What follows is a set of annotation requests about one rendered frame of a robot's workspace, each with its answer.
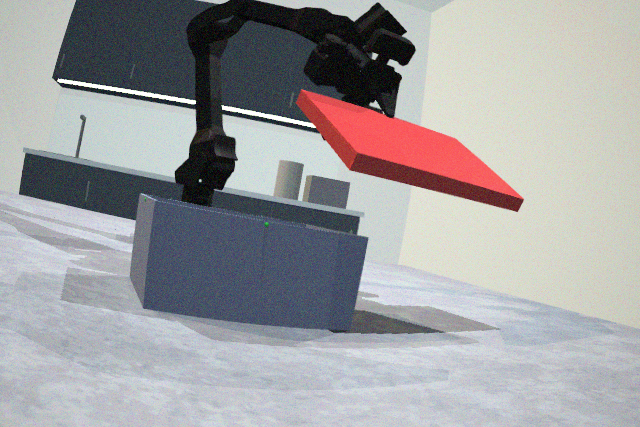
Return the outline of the red lid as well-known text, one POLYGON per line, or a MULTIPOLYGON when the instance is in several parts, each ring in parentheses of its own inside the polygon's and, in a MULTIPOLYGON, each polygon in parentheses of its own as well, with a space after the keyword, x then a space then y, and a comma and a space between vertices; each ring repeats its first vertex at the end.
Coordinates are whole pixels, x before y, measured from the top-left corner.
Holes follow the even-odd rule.
POLYGON ((350 171, 515 212, 523 203, 456 138, 303 89, 296 103, 350 171))

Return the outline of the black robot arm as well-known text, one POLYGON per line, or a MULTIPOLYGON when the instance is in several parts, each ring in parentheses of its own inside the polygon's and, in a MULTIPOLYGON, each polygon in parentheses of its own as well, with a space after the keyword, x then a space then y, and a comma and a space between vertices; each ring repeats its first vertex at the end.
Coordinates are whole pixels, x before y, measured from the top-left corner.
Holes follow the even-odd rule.
POLYGON ((214 189, 223 190, 238 161, 236 139, 226 136, 223 129, 220 59, 228 38, 248 21, 287 29, 317 44, 304 73, 314 85, 335 86, 342 94, 346 91, 341 90, 341 82, 349 65, 362 62, 348 50, 365 52, 362 47, 375 29, 400 36, 407 32, 378 2, 356 21, 322 8, 294 9, 259 0, 229 0, 195 16, 186 32, 196 61, 197 129, 189 158, 175 170, 175 182, 183 185, 181 202, 211 207, 214 189), (232 19, 221 21, 228 17, 232 19))

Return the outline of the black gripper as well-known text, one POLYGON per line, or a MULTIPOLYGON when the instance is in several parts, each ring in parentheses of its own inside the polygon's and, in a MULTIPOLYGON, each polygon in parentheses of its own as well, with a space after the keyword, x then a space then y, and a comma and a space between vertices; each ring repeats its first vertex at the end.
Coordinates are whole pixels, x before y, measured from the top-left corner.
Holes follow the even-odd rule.
POLYGON ((378 56, 374 60, 362 50, 348 50, 357 53, 362 62, 349 65, 341 82, 341 90, 346 91, 341 101, 384 112, 386 116, 394 118, 402 76, 387 64, 391 59, 399 65, 408 65, 415 54, 415 46, 406 37, 382 28, 374 30, 364 50, 378 56), (381 109, 370 106, 375 100, 381 109))

